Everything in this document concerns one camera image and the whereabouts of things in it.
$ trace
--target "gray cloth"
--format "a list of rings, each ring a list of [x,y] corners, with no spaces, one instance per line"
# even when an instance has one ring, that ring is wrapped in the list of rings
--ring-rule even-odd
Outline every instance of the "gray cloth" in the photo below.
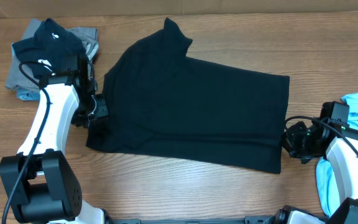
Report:
[[[34,36],[35,31],[38,29],[38,27],[41,25],[41,21],[37,19],[32,19],[30,21],[30,24],[27,26],[23,36],[23,39],[31,38]],[[90,27],[74,27],[71,29],[67,29],[68,31],[72,32],[74,35],[76,35],[78,38],[81,39],[83,43],[83,47],[86,50],[86,55],[88,56],[89,60],[92,61],[93,57],[97,53],[99,49],[99,43],[98,43],[98,30],[96,28],[90,28]],[[11,62],[11,69],[9,71],[9,74],[7,76],[5,87],[10,90],[29,90],[33,92],[39,93],[39,89],[37,86],[35,86],[30,80],[28,80],[19,70],[19,64],[20,61],[15,56],[15,53],[12,49],[12,62]],[[26,66],[23,65],[23,70],[32,78],[34,78],[32,74],[32,70]],[[91,69],[90,66],[88,66],[88,76],[91,76]]]

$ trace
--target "wood grain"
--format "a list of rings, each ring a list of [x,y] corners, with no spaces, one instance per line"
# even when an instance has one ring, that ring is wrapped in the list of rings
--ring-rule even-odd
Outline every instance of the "wood grain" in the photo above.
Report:
[[[95,69],[103,75],[135,41],[163,26],[165,16],[69,17],[64,27],[99,29]],[[287,117],[317,116],[322,103],[358,91],[358,12],[170,16],[192,38],[188,56],[291,76]],[[4,88],[12,42],[29,19],[0,19],[0,160],[27,136],[37,102]],[[321,213],[314,168],[282,154],[282,173],[85,147],[87,131],[71,127],[67,159],[84,198],[114,218],[239,218],[269,215],[285,204]],[[6,201],[0,180],[0,217]]]

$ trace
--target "blue fabric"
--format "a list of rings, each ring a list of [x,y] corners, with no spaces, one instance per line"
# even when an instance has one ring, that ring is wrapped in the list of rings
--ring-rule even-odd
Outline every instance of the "blue fabric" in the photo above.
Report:
[[[358,93],[345,95],[341,100],[350,106],[347,122],[351,128],[358,130]],[[316,183],[321,208],[330,217],[340,206],[339,192],[333,168],[323,158],[320,159],[316,166]]]
[[[40,93],[20,88],[16,91],[16,97],[20,100],[39,101]]]

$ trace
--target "t-shirt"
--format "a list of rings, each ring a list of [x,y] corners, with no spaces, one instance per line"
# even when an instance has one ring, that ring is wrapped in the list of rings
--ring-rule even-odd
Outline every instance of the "t-shirt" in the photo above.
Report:
[[[64,58],[85,54],[82,41],[52,19],[43,21],[35,31],[34,37],[20,40],[12,44],[12,47],[19,61],[44,63],[56,71],[66,70]],[[51,72],[44,66],[34,64],[28,66],[37,79]]]
[[[130,46],[104,77],[109,121],[86,145],[280,173],[290,78],[186,57],[191,42],[167,18]]]

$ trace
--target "folded clothes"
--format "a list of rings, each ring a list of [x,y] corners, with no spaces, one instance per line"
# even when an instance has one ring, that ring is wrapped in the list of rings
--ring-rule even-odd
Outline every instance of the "folded clothes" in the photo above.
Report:
[[[280,173],[290,78],[186,57],[191,42],[166,19],[130,46],[104,77],[110,120],[86,145]]]
[[[42,22],[37,19],[32,19],[25,32],[23,33],[21,40],[32,38],[35,34],[35,31],[40,27],[41,23]],[[81,40],[82,46],[86,50],[86,55],[92,62],[92,59],[99,49],[98,30],[91,27],[74,27],[67,29],[67,31],[70,31]],[[30,80],[23,76],[19,70],[19,64],[20,61],[15,55],[14,49],[12,47],[11,69],[5,82],[5,87],[10,90],[15,90],[17,92],[17,97],[21,100],[39,100],[40,96],[38,87],[36,87]],[[23,70],[30,77],[34,78],[33,72],[29,66],[23,65]],[[90,77],[90,75],[91,67],[88,66],[88,76]]]
[[[350,106],[347,122],[351,128],[358,130],[358,93],[345,95],[341,99]],[[333,168],[323,158],[316,166],[316,181],[321,208],[330,217],[341,203]]]

